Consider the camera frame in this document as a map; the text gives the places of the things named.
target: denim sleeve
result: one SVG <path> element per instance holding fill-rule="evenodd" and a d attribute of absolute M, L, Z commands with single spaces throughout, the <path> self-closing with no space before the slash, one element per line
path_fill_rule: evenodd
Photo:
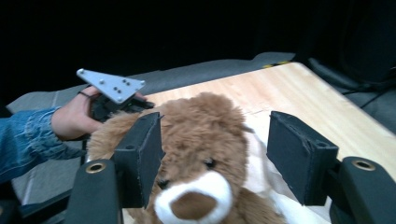
<path fill-rule="evenodd" d="M 23 175 L 47 160 L 67 160 L 84 155 L 62 142 L 51 129 L 59 107 L 21 111 L 0 119 L 0 183 Z"/>

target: human hand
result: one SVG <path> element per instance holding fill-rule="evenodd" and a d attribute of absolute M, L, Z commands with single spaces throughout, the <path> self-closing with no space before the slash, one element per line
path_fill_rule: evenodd
<path fill-rule="evenodd" d="M 99 90 L 88 87 L 81 92 L 52 115 L 52 130 L 61 140 L 76 139 L 86 133 L 93 133 L 102 126 L 101 122 L 91 118 L 92 97 L 99 94 Z M 139 92 L 136 96 L 147 100 Z"/>

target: brown teddy bear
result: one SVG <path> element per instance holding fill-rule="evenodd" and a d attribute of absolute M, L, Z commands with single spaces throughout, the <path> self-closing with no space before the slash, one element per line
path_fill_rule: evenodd
<path fill-rule="evenodd" d="M 163 150 L 147 209 L 135 223 L 284 223 L 269 201 L 243 187 L 248 141 L 244 117 L 228 98 L 201 93 L 143 114 L 119 113 L 92 134 L 91 160 L 108 159 L 138 117 L 159 111 Z"/>

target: brass grommet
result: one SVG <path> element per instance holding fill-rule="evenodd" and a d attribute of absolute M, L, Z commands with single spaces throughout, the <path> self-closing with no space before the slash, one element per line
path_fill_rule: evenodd
<path fill-rule="evenodd" d="M 93 163 L 85 169 L 88 174 L 96 174 L 106 169 L 106 165 L 102 162 Z"/>
<path fill-rule="evenodd" d="M 365 171 L 373 171 L 375 170 L 375 166 L 372 165 L 368 161 L 353 161 L 352 164 L 359 169 L 365 170 Z"/>

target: wooden surface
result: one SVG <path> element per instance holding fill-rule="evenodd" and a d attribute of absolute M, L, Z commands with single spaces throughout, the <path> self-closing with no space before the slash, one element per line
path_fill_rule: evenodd
<path fill-rule="evenodd" d="M 376 161 L 396 180 L 396 136 L 302 64 L 288 63 L 163 91 L 148 99 L 161 105 L 202 91 L 228 96 L 264 130 L 269 128 L 271 110 L 294 115 L 339 146 L 338 159 L 358 156 Z"/>

